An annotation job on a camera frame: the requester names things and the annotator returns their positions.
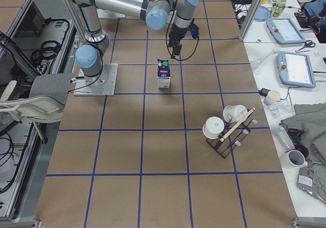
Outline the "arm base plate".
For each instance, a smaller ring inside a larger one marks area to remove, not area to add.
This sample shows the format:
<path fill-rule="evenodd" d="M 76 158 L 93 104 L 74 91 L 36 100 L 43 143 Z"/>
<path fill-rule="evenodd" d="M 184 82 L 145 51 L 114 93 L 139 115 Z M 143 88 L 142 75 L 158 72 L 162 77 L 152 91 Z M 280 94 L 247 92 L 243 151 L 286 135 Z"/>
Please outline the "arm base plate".
<path fill-rule="evenodd" d="M 110 10 L 97 9 L 99 19 L 124 19 L 126 16 Z"/>
<path fill-rule="evenodd" d="M 82 68 L 79 70 L 79 76 L 82 79 L 76 81 L 75 96 L 113 96 L 115 93 L 116 78 L 118 73 L 118 64 L 104 64 L 102 74 L 99 79 L 94 82 L 98 76 L 87 77 L 84 75 Z"/>

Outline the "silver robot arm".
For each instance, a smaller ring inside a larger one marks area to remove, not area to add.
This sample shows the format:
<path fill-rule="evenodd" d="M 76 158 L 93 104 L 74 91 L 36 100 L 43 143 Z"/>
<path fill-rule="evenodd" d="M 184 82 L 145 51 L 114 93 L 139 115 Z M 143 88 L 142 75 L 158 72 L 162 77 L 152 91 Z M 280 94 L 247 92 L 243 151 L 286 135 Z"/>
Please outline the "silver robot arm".
<path fill-rule="evenodd" d="M 102 28 L 101 19 L 132 17 L 142 20 L 154 31 L 166 25 L 166 47 L 172 59 L 180 55 L 181 41 L 186 33 L 199 40 L 199 28 L 194 23 L 195 9 L 199 0 L 64 0 L 72 6 L 72 14 L 84 24 L 86 44 L 75 53 L 81 69 L 82 84 L 76 93 L 87 93 L 88 89 L 99 90 L 108 83 L 113 67 L 103 64 L 110 37 Z"/>

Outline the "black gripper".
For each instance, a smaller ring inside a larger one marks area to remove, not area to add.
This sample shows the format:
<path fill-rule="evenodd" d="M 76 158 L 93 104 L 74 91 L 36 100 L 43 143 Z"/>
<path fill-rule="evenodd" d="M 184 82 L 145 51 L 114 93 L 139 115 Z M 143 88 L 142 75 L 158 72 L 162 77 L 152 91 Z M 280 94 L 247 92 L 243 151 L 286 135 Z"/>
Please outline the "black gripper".
<path fill-rule="evenodd" d="M 169 42 L 168 47 L 172 48 L 172 58 L 175 59 L 176 56 L 180 55 L 182 45 L 180 40 L 185 37 L 188 28 L 180 28 L 175 23 L 172 24 L 172 28 L 169 32 Z"/>

